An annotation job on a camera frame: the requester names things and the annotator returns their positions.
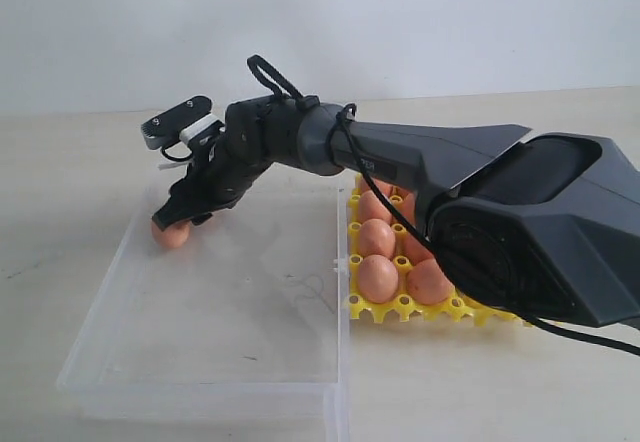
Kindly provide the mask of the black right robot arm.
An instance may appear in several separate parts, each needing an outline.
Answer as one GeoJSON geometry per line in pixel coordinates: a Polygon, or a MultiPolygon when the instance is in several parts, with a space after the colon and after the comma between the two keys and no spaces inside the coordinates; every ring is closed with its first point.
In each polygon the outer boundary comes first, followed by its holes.
{"type": "Polygon", "coordinates": [[[211,108],[196,96],[142,125],[149,148],[192,153],[158,227],[234,206],[274,163],[358,170],[414,194],[413,231],[475,301],[588,327],[638,324],[639,173],[613,140],[362,122],[315,96],[236,102],[223,120],[211,108]]]}

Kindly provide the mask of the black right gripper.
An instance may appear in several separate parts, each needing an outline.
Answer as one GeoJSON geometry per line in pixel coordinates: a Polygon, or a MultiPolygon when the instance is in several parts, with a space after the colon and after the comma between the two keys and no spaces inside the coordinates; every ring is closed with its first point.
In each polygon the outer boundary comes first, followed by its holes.
{"type": "Polygon", "coordinates": [[[151,220],[160,231],[189,220],[202,225],[215,212],[233,208],[269,167],[268,161],[246,162],[220,148],[211,161],[187,169],[151,220]]]}

